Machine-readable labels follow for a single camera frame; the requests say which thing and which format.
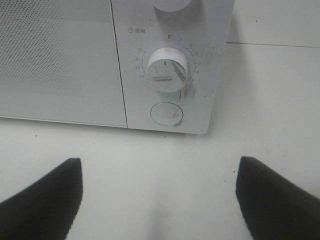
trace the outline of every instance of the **microwave door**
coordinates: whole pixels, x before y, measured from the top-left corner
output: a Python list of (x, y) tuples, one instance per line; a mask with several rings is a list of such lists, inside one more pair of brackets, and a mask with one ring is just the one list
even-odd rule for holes
[(0, 8), (0, 117), (127, 127), (109, 1)]

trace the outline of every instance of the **white knob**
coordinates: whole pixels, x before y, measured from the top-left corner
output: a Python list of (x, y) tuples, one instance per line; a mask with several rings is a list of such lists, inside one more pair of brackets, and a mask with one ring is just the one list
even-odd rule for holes
[(186, 56), (172, 47), (164, 47), (151, 54), (146, 71), (148, 84), (163, 93), (182, 89), (189, 78)]
[(164, 12), (177, 12), (185, 8), (192, 0), (149, 0), (156, 8)]

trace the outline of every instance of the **microwave oven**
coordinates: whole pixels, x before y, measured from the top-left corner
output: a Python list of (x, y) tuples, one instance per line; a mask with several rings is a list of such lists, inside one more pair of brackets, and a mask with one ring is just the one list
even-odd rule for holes
[(1, 0), (0, 117), (203, 134), (234, 0)]

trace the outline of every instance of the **round button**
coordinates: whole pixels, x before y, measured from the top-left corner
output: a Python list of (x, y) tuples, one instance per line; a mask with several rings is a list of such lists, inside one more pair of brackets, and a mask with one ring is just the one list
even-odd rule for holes
[(174, 126), (181, 122), (184, 113), (178, 105), (162, 102), (153, 106), (151, 109), (151, 117), (157, 124)]
[(164, 12), (177, 12), (185, 8), (192, 0), (149, 0), (156, 8)]
[(179, 91), (189, 79), (187, 57), (178, 49), (160, 48), (150, 55), (146, 76), (148, 84), (159, 92)]

